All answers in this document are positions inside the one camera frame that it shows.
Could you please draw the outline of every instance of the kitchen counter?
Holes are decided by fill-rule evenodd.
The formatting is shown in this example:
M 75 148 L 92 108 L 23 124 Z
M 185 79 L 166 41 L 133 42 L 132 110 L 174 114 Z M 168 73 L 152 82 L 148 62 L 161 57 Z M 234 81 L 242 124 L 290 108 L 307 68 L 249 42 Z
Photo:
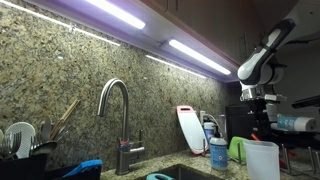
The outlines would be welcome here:
M 211 168 L 210 158 L 195 156 L 190 151 L 182 151 L 147 161 L 142 161 L 130 166 L 132 170 L 129 174 L 117 176 L 114 174 L 115 170 L 109 170 L 101 173 L 101 180 L 143 180 L 145 177 L 153 172 L 158 172 L 175 165 L 180 165 L 184 168 L 192 170 L 196 173 L 202 174 L 207 177 L 216 177 L 217 179 L 249 179 L 246 165 L 240 165 L 236 162 L 229 161 L 228 170 L 217 171 Z M 310 179 L 305 176 L 290 176 L 281 172 L 281 179 Z

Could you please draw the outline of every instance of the wall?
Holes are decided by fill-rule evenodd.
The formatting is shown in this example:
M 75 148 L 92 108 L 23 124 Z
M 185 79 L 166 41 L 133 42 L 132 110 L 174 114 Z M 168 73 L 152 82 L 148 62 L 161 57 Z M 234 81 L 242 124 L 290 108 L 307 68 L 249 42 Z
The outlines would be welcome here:
M 55 19 L 69 20 L 12 2 Z M 187 149 L 176 106 L 190 105 L 210 114 L 224 112 L 239 99 L 238 86 L 202 79 L 145 57 L 148 52 L 77 25 L 121 44 L 108 44 L 0 4 L 0 128 L 18 121 L 38 130 L 41 121 L 57 121 L 81 100 L 67 121 L 67 133 L 51 154 L 48 168 L 101 158 L 104 170 L 115 168 L 121 133 L 122 99 L 115 88 L 107 116 L 96 116 L 105 83 L 117 77 L 129 91 L 131 140 L 144 129 L 146 159 Z
M 277 53 L 278 61 L 288 65 L 283 80 L 276 85 L 276 92 L 288 97 L 278 107 L 280 113 L 311 116 L 319 119 L 319 108 L 294 109 L 294 101 L 320 94 L 320 42 L 286 45 Z

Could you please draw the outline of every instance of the clear plastic cup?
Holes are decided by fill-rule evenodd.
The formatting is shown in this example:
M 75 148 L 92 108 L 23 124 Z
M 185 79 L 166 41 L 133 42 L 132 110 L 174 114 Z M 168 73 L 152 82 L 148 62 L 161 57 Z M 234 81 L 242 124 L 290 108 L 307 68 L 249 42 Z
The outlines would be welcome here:
M 244 140 L 251 180 L 280 180 L 279 147 L 267 141 Z

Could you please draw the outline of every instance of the soap dispenser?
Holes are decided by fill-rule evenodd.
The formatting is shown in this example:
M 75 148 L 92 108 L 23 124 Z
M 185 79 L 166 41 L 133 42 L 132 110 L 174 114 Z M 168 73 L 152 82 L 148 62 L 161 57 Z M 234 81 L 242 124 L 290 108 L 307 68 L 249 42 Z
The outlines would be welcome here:
M 228 168 L 227 142 L 221 138 L 217 125 L 215 125 L 214 135 L 210 139 L 210 161 L 216 170 Z

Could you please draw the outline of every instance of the sink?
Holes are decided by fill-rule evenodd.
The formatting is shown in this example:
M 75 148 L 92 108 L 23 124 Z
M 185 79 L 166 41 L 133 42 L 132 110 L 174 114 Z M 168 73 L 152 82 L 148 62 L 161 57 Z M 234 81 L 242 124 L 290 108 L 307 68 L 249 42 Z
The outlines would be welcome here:
M 212 180 L 212 179 L 220 179 L 220 178 L 217 178 L 217 177 L 212 176 L 210 174 L 203 175 L 203 174 L 200 174 L 200 173 L 198 173 L 196 171 L 197 170 L 195 170 L 195 169 L 190 169 L 190 168 L 184 167 L 182 165 L 175 165 L 175 166 L 171 166 L 169 168 L 162 169 L 160 171 L 153 172 L 153 173 L 165 174 L 165 175 L 170 176 L 170 177 L 172 177 L 172 178 L 174 178 L 176 180 Z

